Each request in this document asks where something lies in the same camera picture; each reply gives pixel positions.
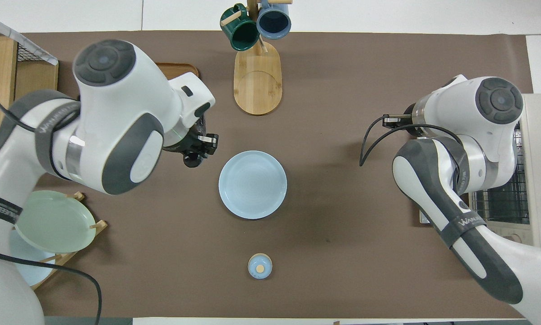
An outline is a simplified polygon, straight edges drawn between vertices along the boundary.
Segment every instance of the mug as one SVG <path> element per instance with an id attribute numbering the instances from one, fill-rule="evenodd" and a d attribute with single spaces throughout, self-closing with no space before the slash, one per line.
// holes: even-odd
<path id="1" fill-rule="evenodd" d="M 246 51 L 250 49 L 260 37 L 256 29 L 256 23 L 248 17 L 248 12 L 243 4 L 235 4 L 234 7 L 227 9 L 222 13 L 220 21 L 241 12 L 240 17 L 221 26 L 220 28 L 231 41 L 231 46 L 237 51 Z"/>
<path id="2" fill-rule="evenodd" d="M 280 39 L 291 30 L 291 18 L 288 16 L 288 5 L 269 4 L 262 0 L 262 8 L 256 21 L 258 32 L 267 39 Z"/>

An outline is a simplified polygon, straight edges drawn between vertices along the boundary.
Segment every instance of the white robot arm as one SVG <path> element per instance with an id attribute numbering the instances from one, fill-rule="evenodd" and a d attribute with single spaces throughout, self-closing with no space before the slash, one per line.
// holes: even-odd
<path id="1" fill-rule="evenodd" d="M 167 80 L 131 43 L 107 40 L 74 60 L 81 101 L 42 90 L 15 101 L 0 126 L 0 253 L 44 173 L 121 194 L 153 171 L 162 150 L 196 167 L 217 148 L 204 113 L 214 97 L 194 74 Z M 0 325 L 43 324 L 33 291 L 0 260 Z"/>
<path id="2" fill-rule="evenodd" d="M 427 216 L 449 249 L 494 298 L 541 324 L 541 249 L 499 237 L 460 195 L 505 184 L 514 172 L 513 128 L 523 109 L 518 89 L 500 78 L 454 78 L 410 107 L 415 124 L 393 161 L 400 190 Z"/>

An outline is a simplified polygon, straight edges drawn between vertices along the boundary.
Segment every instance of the light green plate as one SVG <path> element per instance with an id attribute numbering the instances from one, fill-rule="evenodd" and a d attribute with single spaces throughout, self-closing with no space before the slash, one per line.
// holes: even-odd
<path id="1" fill-rule="evenodd" d="M 96 235 L 91 212 L 82 203 L 55 191 L 35 191 L 26 202 L 16 229 L 30 245 L 50 253 L 72 253 Z"/>

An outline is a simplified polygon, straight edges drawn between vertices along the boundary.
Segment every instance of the brown table mat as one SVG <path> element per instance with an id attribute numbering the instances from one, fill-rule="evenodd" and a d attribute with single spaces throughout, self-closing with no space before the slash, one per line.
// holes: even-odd
<path id="1" fill-rule="evenodd" d="M 196 66 L 216 98 L 206 114 L 220 135 L 196 169 L 163 152 L 151 177 L 110 197 L 46 176 L 40 188 L 87 194 L 109 228 L 69 263 L 103 289 L 103 316 L 519 317 L 485 293 L 394 184 L 394 134 L 358 167 L 366 127 L 402 113 L 456 74 L 500 76 L 532 92 L 522 36 L 291 33 L 272 41 L 283 98 L 249 116 L 232 93 L 236 52 L 222 32 L 29 33 L 60 60 L 60 91 L 77 96 L 72 60 L 89 43 L 131 41 L 156 62 Z M 119 112 L 119 107 L 112 108 Z M 378 127 L 373 136 L 386 129 Z M 218 195 L 227 160 L 267 152 L 288 179 L 282 206 L 263 220 L 234 216 Z M 274 263 L 267 280 L 246 270 L 254 253 Z M 46 315 L 93 316 L 89 282 L 57 272 L 37 290 Z"/>

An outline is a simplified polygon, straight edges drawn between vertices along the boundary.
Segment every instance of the green mug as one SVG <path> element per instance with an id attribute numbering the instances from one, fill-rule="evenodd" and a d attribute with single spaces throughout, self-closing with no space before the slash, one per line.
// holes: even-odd
<path id="1" fill-rule="evenodd" d="M 256 44 L 258 37 L 260 37 L 260 33 L 256 28 L 256 21 L 252 21 L 248 17 L 246 7 L 243 4 L 235 4 L 235 6 L 222 13 L 220 21 L 222 22 L 237 12 L 241 13 L 238 18 L 224 26 L 221 24 L 220 28 L 231 41 L 233 49 L 246 51 Z"/>

